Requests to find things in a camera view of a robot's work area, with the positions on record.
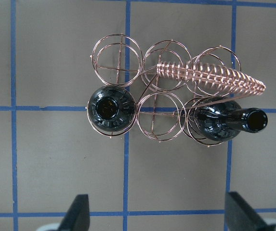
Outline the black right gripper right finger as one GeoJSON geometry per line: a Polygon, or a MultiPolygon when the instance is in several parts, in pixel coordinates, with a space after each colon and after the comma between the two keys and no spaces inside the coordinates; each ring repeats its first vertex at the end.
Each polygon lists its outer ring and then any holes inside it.
{"type": "Polygon", "coordinates": [[[225,223],[230,231],[267,231],[268,225],[237,192],[225,193],[225,223]]]}

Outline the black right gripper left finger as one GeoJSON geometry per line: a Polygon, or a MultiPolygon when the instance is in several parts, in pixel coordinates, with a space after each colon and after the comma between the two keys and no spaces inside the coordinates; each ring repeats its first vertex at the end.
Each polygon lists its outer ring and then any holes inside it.
{"type": "Polygon", "coordinates": [[[89,197],[79,194],[75,197],[62,222],[59,231],[88,231],[90,227],[89,197]]]}

